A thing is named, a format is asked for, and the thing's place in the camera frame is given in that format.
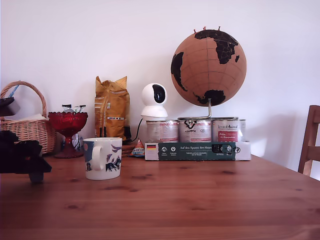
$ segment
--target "can label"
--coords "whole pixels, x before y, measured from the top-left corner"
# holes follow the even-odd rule
[[[179,139],[181,143],[210,143],[210,120],[181,120],[179,121]]]
[[[238,132],[218,131],[218,142],[238,142]]]
[[[244,142],[246,121],[214,120],[212,123],[212,138],[214,142]]]
[[[178,121],[147,121],[148,142],[177,143]]]

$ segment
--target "wicker basket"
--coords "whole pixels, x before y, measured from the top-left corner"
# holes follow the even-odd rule
[[[42,116],[47,118],[47,104],[41,92],[32,84],[25,81],[9,83],[1,91],[0,98],[4,98],[8,90],[16,85],[24,85],[33,89],[42,102]],[[42,120],[8,120],[1,117],[0,130],[15,133],[20,141],[37,140],[42,146],[42,153],[51,153],[56,144],[56,131],[51,127],[47,119]]]

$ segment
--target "cork globe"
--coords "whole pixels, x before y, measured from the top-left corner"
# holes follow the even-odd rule
[[[187,37],[176,49],[171,78],[178,93],[198,106],[216,106],[231,99],[244,83],[245,53],[236,39],[205,29]]]

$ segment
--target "german flag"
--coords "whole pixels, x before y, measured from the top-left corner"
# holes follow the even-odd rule
[[[156,145],[147,145],[146,149],[148,149],[148,150],[156,150],[157,146]]]

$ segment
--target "yellow bag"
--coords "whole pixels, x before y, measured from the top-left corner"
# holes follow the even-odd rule
[[[95,78],[95,135],[96,137],[122,138],[125,126],[129,126],[130,96],[127,91],[127,77],[115,82],[101,82]]]

